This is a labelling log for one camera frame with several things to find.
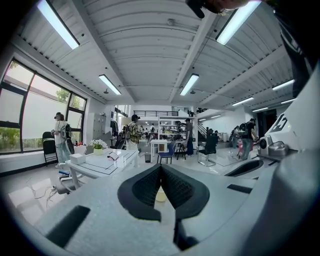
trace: white box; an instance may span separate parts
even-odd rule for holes
[[[79,165],[86,161],[86,156],[83,154],[71,154],[70,161],[75,165]]]

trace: potted plant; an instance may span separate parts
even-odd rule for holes
[[[104,154],[103,148],[108,148],[107,144],[101,139],[94,139],[89,145],[93,146],[93,153],[97,156]]]

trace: cap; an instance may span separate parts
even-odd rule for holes
[[[57,118],[57,115],[61,115],[61,113],[60,113],[60,112],[57,112],[57,113],[55,114],[54,119],[56,119],[56,118]]]
[[[132,120],[132,119],[136,119],[136,118],[140,119],[140,117],[137,116],[136,114],[133,114],[133,115],[131,116],[131,120]]]

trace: fluorescent light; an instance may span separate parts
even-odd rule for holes
[[[291,84],[293,84],[294,82],[295,82],[295,80],[290,80],[290,81],[288,81],[288,82],[284,82],[284,83],[282,83],[282,84],[279,84],[278,86],[273,87],[272,90],[274,90],[274,91],[279,90],[280,88],[285,87],[285,86],[288,86],[288,85],[291,85]]]
[[[225,46],[260,3],[261,1],[250,1],[246,6],[236,10],[228,24],[216,38],[216,41]]]
[[[258,111],[267,110],[267,109],[268,109],[268,107],[263,107],[263,108],[259,108],[256,110],[252,110],[252,112],[258,112]]]
[[[289,103],[289,102],[293,102],[294,100],[295,100],[295,98],[289,99],[289,100],[281,102],[281,104],[286,104],[286,103]]]
[[[241,103],[245,103],[245,102],[251,101],[251,100],[253,100],[253,99],[254,99],[253,97],[250,97],[250,98],[241,100],[241,101],[239,101],[239,102],[237,102],[237,103],[234,103],[234,104],[232,104],[232,106],[236,106],[236,105],[239,105],[239,104],[241,104]]]
[[[121,92],[113,85],[105,74],[99,75],[99,78],[116,94],[121,95]]]
[[[67,28],[66,24],[59,17],[56,10],[46,0],[41,0],[38,5],[38,9],[51,24],[51,26],[57,31],[57,33],[63,38],[63,40],[71,47],[71,49],[77,48],[80,43],[74,37],[74,35]]]
[[[185,96],[187,94],[187,92],[190,90],[190,88],[198,80],[198,78],[199,78],[198,74],[192,74],[189,81],[186,83],[185,87],[183,88],[182,92],[180,93],[180,95]]]

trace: white shirt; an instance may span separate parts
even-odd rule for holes
[[[55,144],[61,144],[62,140],[61,140],[61,129],[63,126],[66,126],[68,123],[66,121],[56,121],[55,125],[54,125],[54,131],[55,132],[59,132],[58,135],[54,135],[54,140],[55,140]]]

